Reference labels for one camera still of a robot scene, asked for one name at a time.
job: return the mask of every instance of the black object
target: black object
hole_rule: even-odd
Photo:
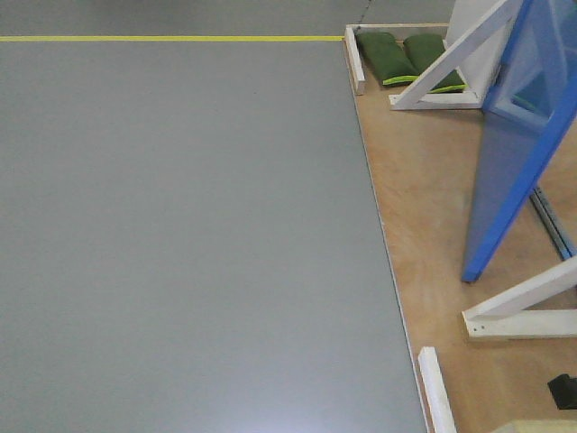
[[[558,409],[577,409],[577,377],[561,374],[547,385],[553,394]]]

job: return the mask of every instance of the blue frame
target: blue frame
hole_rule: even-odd
[[[485,129],[462,276],[468,282],[481,276],[577,113],[577,71],[568,77],[551,114],[548,117],[541,114],[541,126],[527,127],[528,122],[516,120],[515,115],[506,116],[506,110],[498,107],[499,96],[504,95],[503,83],[507,81],[509,69],[515,65],[517,49],[530,24],[528,20],[534,3],[534,0],[526,0],[522,6],[503,54],[504,74],[490,90],[484,105]],[[510,101],[514,98],[505,96]]]

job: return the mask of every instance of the floor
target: floor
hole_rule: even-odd
[[[573,245],[577,244],[577,123],[569,130],[559,150],[551,160],[541,187]]]
[[[450,3],[4,0],[0,28],[340,34]],[[2,431],[425,431],[339,42],[0,57]]]
[[[13,34],[335,34],[350,23],[446,23],[454,0],[2,0]]]
[[[459,433],[487,433],[513,419],[577,419],[574,410],[555,407],[546,386],[561,373],[574,374],[571,339],[472,343],[465,335],[461,311],[560,260],[529,205],[481,279],[460,281],[481,113],[392,112],[389,93],[398,89],[382,90],[369,76],[356,104],[413,354],[424,345],[436,348]],[[570,148],[568,139],[550,179],[563,178],[563,154],[574,161]],[[564,173],[571,181],[572,172]],[[573,192],[571,185],[565,191]],[[545,188],[554,196],[554,184]],[[559,200],[567,209],[573,203],[574,218],[571,195]],[[536,307],[577,308],[577,292]]]

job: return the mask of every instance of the green sandbag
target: green sandbag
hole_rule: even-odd
[[[417,72],[422,74],[444,53],[443,38],[438,34],[416,34],[404,41],[405,52]],[[456,70],[437,84],[431,93],[457,93],[465,89],[465,84]]]
[[[386,32],[366,32],[356,35],[362,56],[371,65],[383,86],[403,86],[418,78],[418,72],[407,55],[397,45],[395,37]]]

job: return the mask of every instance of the white wooden base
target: white wooden base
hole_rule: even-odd
[[[470,339],[577,337],[577,309],[525,310],[508,318],[476,318],[463,314]]]
[[[424,95],[409,108],[399,106],[399,99],[400,95],[389,95],[391,110],[466,110],[482,107],[481,99],[471,91]]]
[[[457,433],[435,348],[423,347],[418,364],[435,433]]]

